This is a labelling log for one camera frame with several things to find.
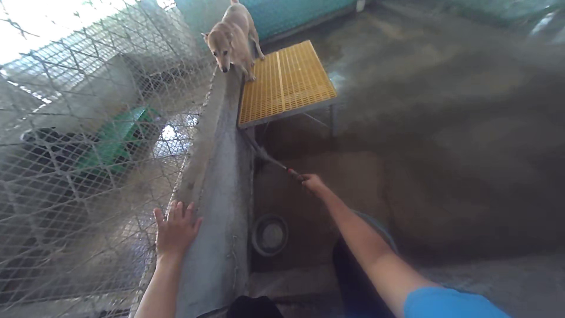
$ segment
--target dog cage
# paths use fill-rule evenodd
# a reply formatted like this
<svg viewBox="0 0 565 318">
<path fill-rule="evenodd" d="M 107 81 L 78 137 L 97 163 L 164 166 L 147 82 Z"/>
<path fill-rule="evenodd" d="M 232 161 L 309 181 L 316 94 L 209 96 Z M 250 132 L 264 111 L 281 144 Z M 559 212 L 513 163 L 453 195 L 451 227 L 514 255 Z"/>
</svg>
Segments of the dog cage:
<svg viewBox="0 0 565 318">
<path fill-rule="evenodd" d="M 131 316 L 214 60 L 174 1 L 30 3 L 0 7 L 0 316 Z"/>
</svg>

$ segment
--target black pants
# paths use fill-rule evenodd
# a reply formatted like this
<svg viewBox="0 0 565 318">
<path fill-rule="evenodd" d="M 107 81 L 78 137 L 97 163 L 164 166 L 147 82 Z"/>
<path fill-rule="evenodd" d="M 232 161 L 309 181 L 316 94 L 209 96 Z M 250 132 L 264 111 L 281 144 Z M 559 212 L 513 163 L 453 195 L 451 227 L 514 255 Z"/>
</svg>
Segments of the black pants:
<svg viewBox="0 0 565 318">
<path fill-rule="evenodd" d="M 333 248 L 333 266 L 340 285 L 345 317 L 394 317 L 343 238 L 340 238 Z M 275 303 L 268 297 L 239 296 L 229 307 L 228 318 L 244 317 L 283 318 Z"/>
</svg>

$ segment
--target tan dog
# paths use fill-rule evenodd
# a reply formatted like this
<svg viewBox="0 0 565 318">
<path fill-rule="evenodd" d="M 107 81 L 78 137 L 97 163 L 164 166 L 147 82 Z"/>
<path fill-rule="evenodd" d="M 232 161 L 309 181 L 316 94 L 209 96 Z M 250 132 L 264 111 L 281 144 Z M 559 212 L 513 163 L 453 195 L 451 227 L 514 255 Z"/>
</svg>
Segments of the tan dog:
<svg viewBox="0 0 565 318">
<path fill-rule="evenodd" d="M 222 20 L 216 23 L 212 31 L 202 35 L 222 72 L 229 71 L 231 64 L 237 65 L 242 68 L 245 80 L 254 81 L 256 77 L 251 68 L 255 62 L 247 38 L 255 42 L 259 58 L 265 59 L 259 46 L 259 35 L 247 8 L 238 0 L 230 2 L 232 5 L 225 11 Z"/>
</svg>

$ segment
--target blue sleeve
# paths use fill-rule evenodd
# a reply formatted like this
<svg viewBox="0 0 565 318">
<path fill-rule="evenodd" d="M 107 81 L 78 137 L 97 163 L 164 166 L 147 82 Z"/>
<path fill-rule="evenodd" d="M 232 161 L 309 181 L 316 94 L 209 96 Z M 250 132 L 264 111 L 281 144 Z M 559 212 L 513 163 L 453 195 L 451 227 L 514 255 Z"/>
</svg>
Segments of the blue sleeve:
<svg viewBox="0 0 565 318">
<path fill-rule="evenodd" d="M 404 303 L 405 318 L 510 318 L 486 298 L 454 289 L 424 287 Z"/>
</svg>

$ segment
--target slatted floor panel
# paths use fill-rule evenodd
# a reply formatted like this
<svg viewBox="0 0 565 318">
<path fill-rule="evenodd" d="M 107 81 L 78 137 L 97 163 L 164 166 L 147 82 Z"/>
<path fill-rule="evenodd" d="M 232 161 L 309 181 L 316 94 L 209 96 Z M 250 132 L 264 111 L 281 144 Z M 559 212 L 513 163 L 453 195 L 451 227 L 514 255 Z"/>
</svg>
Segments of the slatted floor panel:
<svg viewBox="0 0 565 318">
<path fill-rule="evenodd" d="M 337 96 L 309 40 L 256 60 L 253 72 L 257 80 L 245 84 L 240 127 L 325 106 Z"/>
</svg>

